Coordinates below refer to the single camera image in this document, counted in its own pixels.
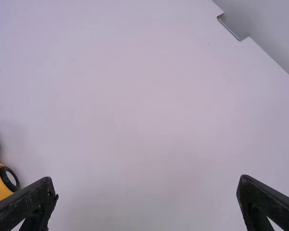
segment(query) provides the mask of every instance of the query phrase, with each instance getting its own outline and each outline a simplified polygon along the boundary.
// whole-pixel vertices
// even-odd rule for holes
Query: toy car wheel
[[[16,192],[20,188],[19,180],[16,174],[6,166],[0,167],[0,176],[3,183],[8,187],[12,192]]]

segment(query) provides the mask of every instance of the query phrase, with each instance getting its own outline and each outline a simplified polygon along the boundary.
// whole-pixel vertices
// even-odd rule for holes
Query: white surface
[[[289,74],[289,0],[213,0]]]
[[[50,230],[245,230],[289,196],[289,76],[196,1],[0,1],[1,161],[51,176]]]

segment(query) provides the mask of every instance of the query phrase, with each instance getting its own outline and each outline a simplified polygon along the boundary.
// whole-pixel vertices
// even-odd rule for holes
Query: black textured bracket
[[[19,231],[47,231],[58,195],[50,177],[44,177],[0,201],[0,231],[10,231],[25,219]]]
[[[248,231],[273,231],[268,218],[289,231],[289,197],[248,175],[241,176],[236,196]]]

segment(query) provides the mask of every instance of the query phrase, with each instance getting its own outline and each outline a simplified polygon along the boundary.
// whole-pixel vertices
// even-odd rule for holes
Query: black tire
[[[16,184],[11,182],[10,178],[7,175],[7,172],[9,172],[14,177]],[[19,190],[20,188],[19,180],[16,174],[9,167],[6,166],[0,167],[0,176],[3,183],[6,185],[6,187],[8,187],[9,190],[11,190],[12,192],[16,192],[17,190]]]

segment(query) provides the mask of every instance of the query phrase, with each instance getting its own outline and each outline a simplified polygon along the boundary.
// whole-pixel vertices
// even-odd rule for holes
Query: white wall
[[[213,0],[289,74],[289,0]]]
[[[50,230],[245,230],[289,195],[289,76],[197,1],[0,1],[0,159],[51,176]]]

